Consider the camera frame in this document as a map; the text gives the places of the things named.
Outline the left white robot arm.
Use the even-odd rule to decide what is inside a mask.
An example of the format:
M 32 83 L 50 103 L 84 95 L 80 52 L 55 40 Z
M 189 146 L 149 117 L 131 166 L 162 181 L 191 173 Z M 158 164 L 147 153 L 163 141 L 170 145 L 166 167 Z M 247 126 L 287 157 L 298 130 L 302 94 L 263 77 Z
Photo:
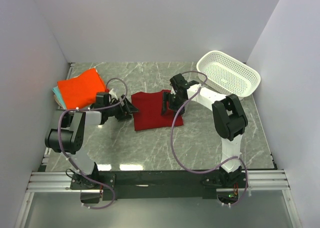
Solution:
M 50 121 L 44 142 L 55 153 L 62 153 L 74 167 L 72 179 L 88 189 L 96 188 L 100 181 L 97 164 L 82 149 L 86 126 L 103 125 L 110 117 L 125 121 L 138 113 L 123 94 L 120 98 L 111 92 L 98 92 L 95 102 L 86 110 L 57 109 Z

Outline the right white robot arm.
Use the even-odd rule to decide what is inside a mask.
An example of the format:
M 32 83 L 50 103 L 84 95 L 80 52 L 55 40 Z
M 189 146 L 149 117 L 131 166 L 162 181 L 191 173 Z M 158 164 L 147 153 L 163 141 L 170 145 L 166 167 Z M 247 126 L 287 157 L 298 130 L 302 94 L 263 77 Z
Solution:
M 195 80 L 187 81 L 181 73 L 170 79 L 170 85 L 171 91 L 165 91 L 162 95 L 162 115 L 171 110 L 174 112 L 173 119 L 177 120 L 191 101 L 212 111 L 215 130 L 221 137 L 222 157 L 217 167 L 200 171 L 201 175 L 212 174 L 204 183 L 215 188 L 236 186 L 245 167 L 240 154 L 242 137 L 248 126 L 239 97 L 217 93 Z

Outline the dark red t shirt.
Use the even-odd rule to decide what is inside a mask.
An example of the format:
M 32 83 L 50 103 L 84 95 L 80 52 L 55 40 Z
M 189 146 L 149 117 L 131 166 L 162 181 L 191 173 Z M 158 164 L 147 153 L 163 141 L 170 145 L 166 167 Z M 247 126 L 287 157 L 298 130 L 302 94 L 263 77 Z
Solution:
M 174 112 L 168 109 L 161 115 L 164 92 L 169 90 L 163 89 L 153 93 L 141 91 L 131 95 L 131 103 L 139 110 L 133 114 L 136 132 L 172 126 Z

